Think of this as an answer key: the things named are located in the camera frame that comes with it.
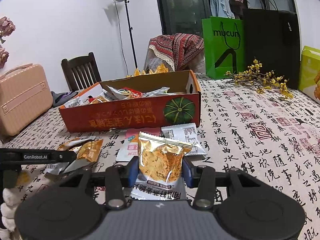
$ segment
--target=cardboard box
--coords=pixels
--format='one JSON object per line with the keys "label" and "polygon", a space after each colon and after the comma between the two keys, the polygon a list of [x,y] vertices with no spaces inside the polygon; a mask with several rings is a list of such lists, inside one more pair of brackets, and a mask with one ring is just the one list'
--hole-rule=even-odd
{"label": "cardboard box", "polygon": [[320,103],[320,49],[304,46],[298,89]]}
{"label": "cardboard box", "polygon": [[85,101],[89,95],[99,95],[102,88],[107,90],[107,86],[116,89],[128,87],[143,93],[170,87],[168,93],[177,95],[117,100],[72,108],[61,106],[59,111],[69,132],[161,127],[190,122],[200,125],[201,92],[191,70],[98,82],[77,96]]}

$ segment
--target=calligraphy tablecloth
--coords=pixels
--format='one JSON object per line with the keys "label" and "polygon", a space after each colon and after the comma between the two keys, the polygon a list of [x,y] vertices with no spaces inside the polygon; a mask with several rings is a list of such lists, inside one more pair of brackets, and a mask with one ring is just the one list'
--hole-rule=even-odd
{"label": "calligraphy tablecloth", "polygon": [[[306,213],[299,239],[320,238],[320,106],[299,91],[294,91],[293,100],[281,101],[274,92],[260,95],[250,87],[215,81],[204,74],[197,78],[202,88],[198,138],[208,155],[194,159],[194,164],[209,165],[216,171],[238,167],[287,194]],[[87,135],[104,139],[93,171],[115,165],[123,131],[70,134],[57,108],[50,109],[3,147],[56,149],[67,140]],[[21,201],[52,183],[44,177],[45,165],[24,168],[33,179],[19,187]],[[186,190],[192,200],[196,189]],[[94,198],[104,203],[103,188],[95,190]],[[216,202],[225,198],[225,190],[219,189]]]}

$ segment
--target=pumpkin illustration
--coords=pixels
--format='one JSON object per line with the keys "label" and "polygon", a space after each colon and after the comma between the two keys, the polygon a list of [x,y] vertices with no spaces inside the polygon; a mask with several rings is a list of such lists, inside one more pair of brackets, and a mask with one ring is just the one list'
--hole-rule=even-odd
{"label": "pumpkin illustration", "polygon": [[195,104],[188,98],[173,98],[165,104],[163,113],[169,123],[190,123],[195,115]]}

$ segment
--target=wooden chair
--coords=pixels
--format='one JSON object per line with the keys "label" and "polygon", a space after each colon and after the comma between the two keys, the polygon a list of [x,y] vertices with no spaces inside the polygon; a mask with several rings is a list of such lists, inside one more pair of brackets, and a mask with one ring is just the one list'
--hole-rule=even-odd
{"label": "wooden chair", "polygon": [[85,89],[101,81],[93,52],[71,60],[65,58],[61,66],[71,91]]}

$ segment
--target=yellow flowers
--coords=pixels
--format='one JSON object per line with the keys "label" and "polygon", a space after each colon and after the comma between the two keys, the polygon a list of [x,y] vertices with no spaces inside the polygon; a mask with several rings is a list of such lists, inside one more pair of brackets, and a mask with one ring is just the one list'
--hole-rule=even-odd
{"label": "yellow flowers", "polygon": [[263,90],[263,88],[257,88],[256,92],[257,92],[258,94],[263,94],[263,93],[264,93],[264,90]]}
{"label": "yellow flowers", "polygon": [[259,94],[274,89],[280,92],[285,99],[293,98],[293,94],[287,88],[287,80],[283,76],[276,77],[272,70],[263,74],[261,68],[262,63],[255,59],[253,65],[248,66],[243,72],[232,74],[227,71],[226,75],[232,78],[227,82],[234,82],[236,85],[250,85]]}

